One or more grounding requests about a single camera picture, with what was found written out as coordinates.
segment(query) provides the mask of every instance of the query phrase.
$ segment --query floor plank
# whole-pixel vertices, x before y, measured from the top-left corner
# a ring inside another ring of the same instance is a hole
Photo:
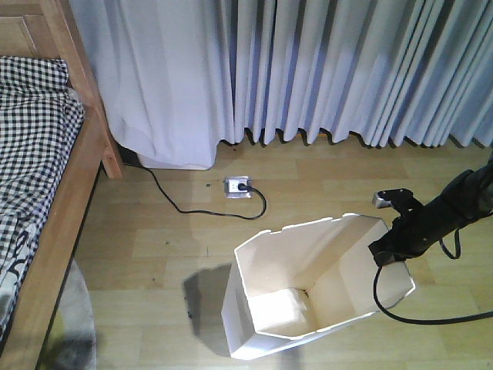
[[[233,249],[260,230],[346,212],[382,217],[390,225],[397,214],[373,207],[375,191],[408,187],[428,202],[463,170],[486,164],[490,152],[453,143],[434,149],[410,143],[371,149],[355,136],[337,145],[324,138],[309,146],[300,138],[269,146],[245,140],[235,146],[221,143],[211,170],[156,171],[183,209],[249,215],[260,210],[260,201],[227,200],[223,178],[251,175],[269,201],[266,214],[251,222],[178,214],[149,174],[135,168],[126,168],[123,181],[100,177],[75,256],[92,296],[99,369],[491,368],[493,319],[427,328],[376,314],[251,362],[226,356],[220,320]],[[448,260],[436,246],[408,261],[418,289],[396,311],[436,318],[493,308],[491,221],[482,220],[462,235],[459,261]]]

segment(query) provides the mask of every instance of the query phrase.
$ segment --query mattress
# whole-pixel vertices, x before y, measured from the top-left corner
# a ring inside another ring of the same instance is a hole
[[[0,341],[82,125],[68,81],[63,60],[0,57]]]

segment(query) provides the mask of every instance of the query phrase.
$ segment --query wooden bed post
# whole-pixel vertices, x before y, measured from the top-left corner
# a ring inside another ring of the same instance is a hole
[[[91,106],[96,111],[96,119],[99,121],[106,141],[102,158],[106,173],[111,179],[122,178],[122,158],[109,131],[104,105],[70,4],[68,0],[39,0],[39,4],[60,57],[70,66],[69,74],[72,87],[80,95],[84,105]]]

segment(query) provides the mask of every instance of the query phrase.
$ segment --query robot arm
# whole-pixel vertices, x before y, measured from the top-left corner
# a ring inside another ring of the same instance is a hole
[[[379,267],[421,256],[453,230],[493,214],[493,161],[453,179],[430,203],[423,205],[407,189],[375,194],[374,204],[393,207],[401,215],[369,248]]]

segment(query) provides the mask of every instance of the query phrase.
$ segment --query wooden bed frame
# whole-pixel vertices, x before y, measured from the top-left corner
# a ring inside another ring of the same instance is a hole
[[[2,370],[29,370],[49,330],[100,163],[110,178],[120,178],[122,161],[68,0],[0,0],[0,55],[63,58],[86,108],[0,358]]]

